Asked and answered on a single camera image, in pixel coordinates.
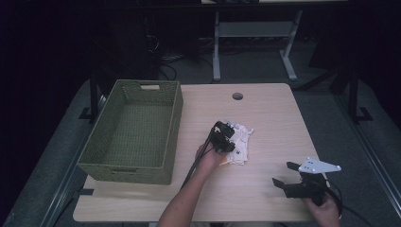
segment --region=metal frame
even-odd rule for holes
[[[92,95],[95,92],[95,91],[92,91],[94,89],[94,84],[91,82],[90,86],[91,86],[91,95]],[[69,195],[69,192],[71,189],[71,184],[72,184],[72,181],[74,181],[74,177],[75,177],[75,174],[76,174],[76,171],[78,168],[77,167],[78,158],[82,152],[83,147],[85,146],[85,143],[86,143],[93,127],[95,126],[94,122],[97,118],[97,111],[100,111],[103,108],[105,103],[106,103],[105,96],[101,96],[100,99],[96,102],[96,104],[93,102],[93,100],[91,100],[92,108],[95,107],[95,109],[96,109],[96,115],[92,114],[92,116],[89,118],[90,122],[88,124],[87,129],[85,130],[84,136],[82,137],[82,140],[77,148],[77,151],[74,154],[74,156],[72,157],[71,163],[70,163],[69,167],[67,168],[67,170],[61,180],[61,183],[53,196],[52,202],[50,203],[49,207],[47,208],[47,211],[44,215],[44,218],[42,219],[40,226],[43,226],[43,227],[44,226],[46,226],[46,227],[54,226],[57,218],[61,214],[62,208],[65,205],[65,201],[68,200],[67,196]]]
[[[117,5],[115,2],[107,2],[105,5],[88,7],[88,9],[106,9],[106,10],[137,10],[143,12],[149,11],[183,11],[183,10],[196,10],[196,11],[222,11],[222,10],[266,10],[266,9],[331,9],[343,8],[355,5],[353,0],[332,0],[332,1],[284,1],[284,2],[263,2],[257,4],[153,4],[137,3],[131,1],[123,6]]]
[[[369,140],[366,138],[362,129],[355,122],[355,120],[349,116],[347,112],[347,104],[340,96],[335,96],[335,100],[338,105],[341,106],[341,111],[347,120],[348,125],[354,131],[359,143],[363,146],[365,154],[367,156],[368,162],[370,163],[374,174],[376,175],[378,181],[380,182],[383,190],[385,191],[387,197],[390,200],[390,203],[395,209],[397,215],[401,218],[401,193],[398,188],[395,186],[392,178],[387,172],[386,168],[381,163],[380,159],[376,155],[375,149],[369,143]]]
[[[288,56],[298,30],[302,12],[302,10],[298,10],[293,21],[225,23],[219,20],[219,11],[216,11],[213,80],[221,80],[220,60],[218,57],[219,37],[288,37],[288,43],[286,47],[280,50],[280,57],[284,66],[286,67],[288,78],[292,81],[296,80],[297,76]]]

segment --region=basket handle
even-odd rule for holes
[[[161,87],[159,84],[139,84],[142,90],[159,91]]]
[[[138,169],[111,169],[113,174],[137,174],[136,170]]]

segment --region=person's arm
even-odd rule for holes
[[[200,146],[198,149],[197,156],[202,147]],[[207,178],[224,157],[223,154],[217,153],[212,148],[211,143],[207,146],[206,151],[208,152],[200,159],[192,177],[163,212],[157,224],[158,227],[188,227],[190,225],[201,190]]]
[[[340,227],[339,209],[334,199],[325,194],[323,204],[315,205],[311,199],[302,199],[320,227]]]

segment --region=forearm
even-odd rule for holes
[[[159,227],[188,227],[209,173],[195,171],[159,219]]]

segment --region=table leg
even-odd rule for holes
[[[220,59],[218,58],[218,11],[215,21],[215,50],[213,52],[213,81],[220,81]]]
[[[289,51],[291,50],[292,44],[294,43],[295,35],[297,34],[298,25],[300,23],[302,16],[302,11],[298,10],[297,15],[292,23],[291,30],[288,35],[288,44],[287,46],[280,50],[280,56],[283,61],[284,66],[286,67],[287,74],[290,80],[296,80],[297,76],[295,75],[294,69],[292,68],[291,61],[289,60]]]

